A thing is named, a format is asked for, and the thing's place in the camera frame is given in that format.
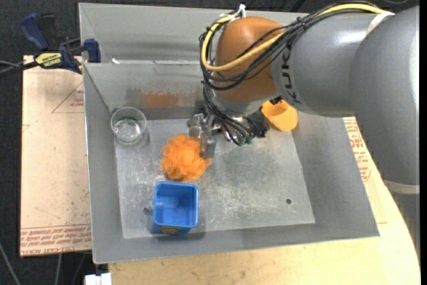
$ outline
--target orange mesh scrubber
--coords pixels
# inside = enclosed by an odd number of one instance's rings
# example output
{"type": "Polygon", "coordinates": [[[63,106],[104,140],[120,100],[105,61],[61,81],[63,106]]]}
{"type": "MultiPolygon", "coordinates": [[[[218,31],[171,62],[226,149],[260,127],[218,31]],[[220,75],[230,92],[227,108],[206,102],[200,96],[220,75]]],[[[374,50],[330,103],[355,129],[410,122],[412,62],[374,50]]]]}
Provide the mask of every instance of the orange mesh scrubber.
{"type": "Polygon", "coordinates": [[[212,158],[200,157],[200,141],[196,137],[177,134],[163,147],[161,166],[171,180],[190,181],[200,178],[212,164],[212,158]]]}

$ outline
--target blue plastic cup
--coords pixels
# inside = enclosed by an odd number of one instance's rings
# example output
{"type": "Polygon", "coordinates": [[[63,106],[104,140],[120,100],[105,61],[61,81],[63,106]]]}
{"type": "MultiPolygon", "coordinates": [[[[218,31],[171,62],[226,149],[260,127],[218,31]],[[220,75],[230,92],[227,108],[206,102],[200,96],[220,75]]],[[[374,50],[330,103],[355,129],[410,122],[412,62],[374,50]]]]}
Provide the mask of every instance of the blue plastic cup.
{"type": "Polygon", "coordinates": [[[152,234],[184,235],[197,226],[199,188],[194,184],[158,182],[153,197],[152,234]]]}

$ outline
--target clear glass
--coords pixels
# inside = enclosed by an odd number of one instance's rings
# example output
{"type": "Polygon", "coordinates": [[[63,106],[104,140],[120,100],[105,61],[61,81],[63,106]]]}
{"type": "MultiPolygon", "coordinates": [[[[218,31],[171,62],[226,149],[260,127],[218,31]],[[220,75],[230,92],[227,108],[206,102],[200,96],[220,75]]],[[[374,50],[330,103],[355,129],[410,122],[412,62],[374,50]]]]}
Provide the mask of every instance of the clear glass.
{"type": "Polygon", "coordinates": [[[146,144],[149,140],[147,119],[138,109],[120,108],[111,116],[111,129],[116,138],[124,143],[146,144]]]}

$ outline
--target blue clamp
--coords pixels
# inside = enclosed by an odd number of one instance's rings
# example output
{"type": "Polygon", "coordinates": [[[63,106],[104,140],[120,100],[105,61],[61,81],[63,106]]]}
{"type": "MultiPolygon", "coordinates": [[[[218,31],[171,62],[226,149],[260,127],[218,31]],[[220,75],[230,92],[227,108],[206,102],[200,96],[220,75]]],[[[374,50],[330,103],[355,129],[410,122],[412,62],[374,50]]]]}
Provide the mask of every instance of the blue clamp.
{"type": "MultiPolygon", "coordinates": [[[[49,49],[49,42],[43,35],[38,21],[42,19],[38,13],[31,13],[23,18],[19,24],[24,36],[39,48],[39,51],[33,56],[36,65],[44,69],[55,69],[62,68],[77,73],[81,73],[81,63],[74,55],[86,51],[88,58],[83,61],[91,63],[101,62],[101,53],[99,51],[99,45],[93,38],[86,39],[83,45],[80,45],[79,39],[67,40],[62,43],[57,49],[51,51],[49,49]],[[77,47],[71,47],[71,44],[77,44],[77,47]]],[[[53,31],[54,17],[47,18],[49,31],[53,31]]]]}

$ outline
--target orange cup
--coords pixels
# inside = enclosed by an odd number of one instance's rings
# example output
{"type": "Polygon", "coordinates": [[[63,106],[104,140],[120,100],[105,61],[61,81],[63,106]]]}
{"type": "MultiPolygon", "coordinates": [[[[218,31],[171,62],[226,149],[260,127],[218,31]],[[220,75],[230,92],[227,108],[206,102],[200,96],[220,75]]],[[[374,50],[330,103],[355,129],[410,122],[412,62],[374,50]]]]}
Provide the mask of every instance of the orange cup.
{"type": "Polygon", "coordinates": [[[270,101],[262,105],[261,112],[280,131],[291,131],[298,124],[298,113],[286,101],[273,105],[270,101]]]}

